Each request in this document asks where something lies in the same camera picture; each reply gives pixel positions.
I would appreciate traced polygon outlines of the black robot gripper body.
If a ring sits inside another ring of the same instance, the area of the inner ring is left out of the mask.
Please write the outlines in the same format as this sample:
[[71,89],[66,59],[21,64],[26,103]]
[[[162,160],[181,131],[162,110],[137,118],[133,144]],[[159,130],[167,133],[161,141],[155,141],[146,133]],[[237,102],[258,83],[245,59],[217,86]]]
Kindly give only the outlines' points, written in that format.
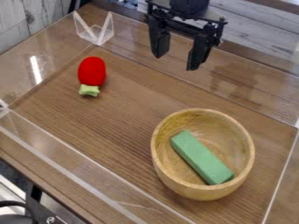
[[222,41],[227,19],[210,8],[211,0],[146,0],[146,22],[154,37],[174,29],[186,35],[206,34],[211,43]]

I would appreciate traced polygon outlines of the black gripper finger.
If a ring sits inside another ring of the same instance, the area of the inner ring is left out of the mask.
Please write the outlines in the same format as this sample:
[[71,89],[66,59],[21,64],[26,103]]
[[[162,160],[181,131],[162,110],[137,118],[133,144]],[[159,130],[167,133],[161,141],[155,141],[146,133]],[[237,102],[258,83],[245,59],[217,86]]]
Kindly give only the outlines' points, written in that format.
[[189,53],[187,70],[195,71],[201,64],[203,64],[209,58],[213,44],[207,35],[197,35],[194,38],[193,49]]
[[149,17],[150,41],[153,54],[162,58],[170,51],[171,33],[167,23],[157,17]]

